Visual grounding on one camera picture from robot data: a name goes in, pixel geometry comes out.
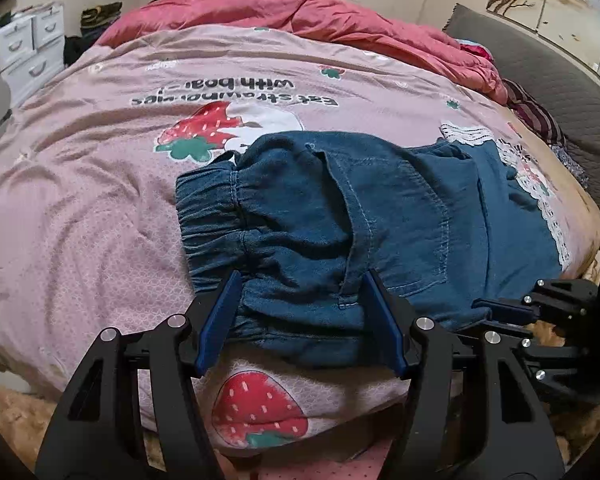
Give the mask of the blue denim lace-hem pants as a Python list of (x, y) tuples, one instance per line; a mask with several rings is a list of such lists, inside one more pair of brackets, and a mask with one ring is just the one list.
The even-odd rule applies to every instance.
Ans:
[(377, 361), (358, 303), (368, 271), (448, 330), (562, 274), (538, 200), (491, 140), (267, 134), (179, 176), (175, 208), (196, 292), (242, 274), (230, 340), (303, 366)]

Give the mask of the pink polka dot pajama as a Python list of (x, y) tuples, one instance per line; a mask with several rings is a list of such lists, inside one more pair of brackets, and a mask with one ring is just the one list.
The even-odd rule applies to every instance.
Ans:
[(216, 453), (227, 479), (377, 479), (390, 442), (364, 450), (286, 446), (248, 457)]

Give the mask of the pink strawberry print duvet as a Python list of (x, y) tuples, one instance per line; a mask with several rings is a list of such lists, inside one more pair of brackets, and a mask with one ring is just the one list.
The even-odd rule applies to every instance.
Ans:
[[(196, 26), (94, 47), (15, 111), (0, 141), (0, 363), (57, 398), (108, 326), (149, 330), (193, 288), (176, 180), (274, 133), (400, 148), (491, 140), (533, 194), (562, 274), (600, 247), (600, 210), (507, 108), (375, 52), (265, 27)], [(317, 436), (404, 398), (379, 361), (303, 366), (228, 337), (194, 383), (230, 452)]]

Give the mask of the striped purple pillow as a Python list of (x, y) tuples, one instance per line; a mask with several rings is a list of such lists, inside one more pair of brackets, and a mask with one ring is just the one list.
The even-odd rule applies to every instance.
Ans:
[(504, 79), (503, 84), (508, 95), (507, 107), (518, 119), (548, 146), (557, 145), (564, 148), (566, 146), (564, 133), (550, 112), (527, 90), (524, 90), (521, 84), (509, 79)]

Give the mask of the grey padded headboard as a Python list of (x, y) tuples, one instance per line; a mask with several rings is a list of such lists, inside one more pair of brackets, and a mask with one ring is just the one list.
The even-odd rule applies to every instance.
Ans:
[(521, 84), (557, 120), (569, 155), (588, 177), (600, 207), (600, 85), (583, 70), (521, 29), (457, 3), (443, 29), (482, 44), (502, 78)]

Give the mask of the red pink quilt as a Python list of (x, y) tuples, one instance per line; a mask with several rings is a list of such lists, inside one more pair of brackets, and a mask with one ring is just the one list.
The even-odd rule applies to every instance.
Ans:
[(343, 44), (445, 76), (498, 104), (508, 99), (494, 64), (445, 32), (389, 20), (346, 0), (157, 0), (123, 14), (96, 44), (116, 48), (160, 30), (199, 25), (265, 27)]

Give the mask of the white drawer cabinet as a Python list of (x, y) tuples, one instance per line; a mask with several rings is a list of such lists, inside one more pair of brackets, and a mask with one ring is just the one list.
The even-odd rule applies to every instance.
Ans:
[(65, 7), (61, 2), (32, 6), (0, 26), (0, 79), (17, 108), (65, 67)]

